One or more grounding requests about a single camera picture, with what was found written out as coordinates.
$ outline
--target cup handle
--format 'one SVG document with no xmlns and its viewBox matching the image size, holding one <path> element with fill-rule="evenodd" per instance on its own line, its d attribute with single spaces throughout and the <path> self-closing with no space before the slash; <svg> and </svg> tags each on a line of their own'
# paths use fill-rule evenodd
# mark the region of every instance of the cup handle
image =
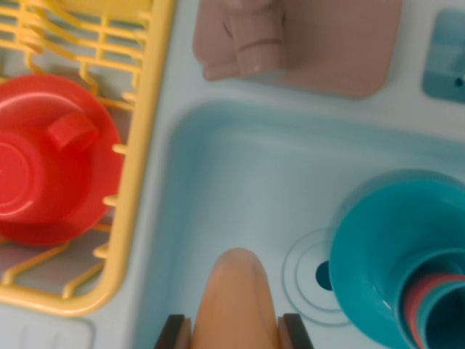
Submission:
<svg viewBox="0 0 465 349">
<path fill-rule="evenodd" d="M 81 111 L 66 114 L 54 121 L 46 131 L 58 151 L 84 151 L 99 137 L 99 129 Z"/>
</svg>

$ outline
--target yellow dish rack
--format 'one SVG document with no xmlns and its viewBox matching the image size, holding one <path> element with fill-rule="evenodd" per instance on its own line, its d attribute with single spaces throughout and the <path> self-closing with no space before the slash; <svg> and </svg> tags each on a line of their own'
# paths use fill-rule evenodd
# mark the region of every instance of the yellow dish rack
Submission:
<svg viewBox="0 0 465 349">
<path fill-rule="evenodd" d="M 24 66 L 34 73 L 46 73 L 35 63 L 35 58 L 44 52 L 53 52 L 76 67 L 83 85 L 87 85 L 105 106 L 132 112 L 127 144 L 113 147 L 116 153 L 125 155 L 119 192 L 104 198 L 105 204 L 115 207 L 113 222 L 94 227 L 109 233 L 108 242 L 94 249 L 93 254 L 99 262 L 69 280 L 61 294 L 17 283 L 21 273 L 60 256 L 73 242 L 41 250 L 4 270 L 0 279 L 0 301 L 61 316 L 80 316 L 105 304 L 121 285 L 129 258 L 174 9 L 175 0 L 0 0 L 0 33 L 3 33 L 0 49 L 23 52 Z M 89 35 L 78 36 L 69 28 Z M 80 47 L 82 52 L 92 49 L 92 54 L 73 52 L 60 42 Z M 115 60 L 111 55 L 129 60 Z M 130 73 L 132 90 L 124 92 L 119 99 L 101 97 L 99 83 L 89 72 L 96 66 Z M 0 74 L 0 83 L 6 79 Z M 0 236 L 0 255 L 8 244 L 9 241 Z M 95 288 L 75 295 L 78 286 L 100 272 Z"/>
</svg>

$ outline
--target sink basin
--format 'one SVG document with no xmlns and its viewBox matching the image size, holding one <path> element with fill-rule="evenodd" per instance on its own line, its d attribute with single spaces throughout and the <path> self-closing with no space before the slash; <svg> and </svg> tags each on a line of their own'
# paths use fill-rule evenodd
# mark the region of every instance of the sink basin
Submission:
<svg viewBox="0 0 465 349">
<path fill-rule="evenodd" d="M 149 348 L 169 314 L 195 320 L 211 267 L 238 246 L 262 261 L 277 316 L 299 311 L 316 348 L 341 348 L 344 336 L 381 348 L 346 326 L 315 279 L 334 220 L 391 172 L 465 179 L 464 144 L 229 100 L 188 111 L 169 144 L 135 348 Z"/>
</svg>

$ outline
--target faucet base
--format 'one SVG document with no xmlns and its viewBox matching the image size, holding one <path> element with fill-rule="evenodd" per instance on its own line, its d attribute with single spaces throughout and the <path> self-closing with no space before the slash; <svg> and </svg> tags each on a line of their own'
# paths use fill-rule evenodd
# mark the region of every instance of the faucet base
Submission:
<svg viewBox="0 0 465 349">
<path fill-rule="evenodd" d="M 363 98 L 387 77 L 402 0 L 297 0 L 283 2 L 287 71 L 274 84 Z M 202 0 L 193 49 L 207 80 L 240 76 L 227 10 Z"/>
</svg>

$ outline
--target red toy cup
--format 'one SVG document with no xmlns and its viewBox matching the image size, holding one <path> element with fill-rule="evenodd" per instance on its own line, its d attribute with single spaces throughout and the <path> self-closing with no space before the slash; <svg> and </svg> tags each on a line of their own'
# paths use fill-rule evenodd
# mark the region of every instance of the red toy cup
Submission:
<svg viewBox="0 0 465 349">
<path fill-rule="evenodd" d="M 74 209 L 89 190 L 83 151 L 98 129 L 82 113 L 71 113 L 46 129 L 0 131 L 0 220 L 50 223 Z"/>
<path fill-rule="evenodd" d="M 0 85 L 0 235 L 59 244 L 91 228 L 117 194 L 118 130 L 100 101 L 53 75 Z"/>
</svg>

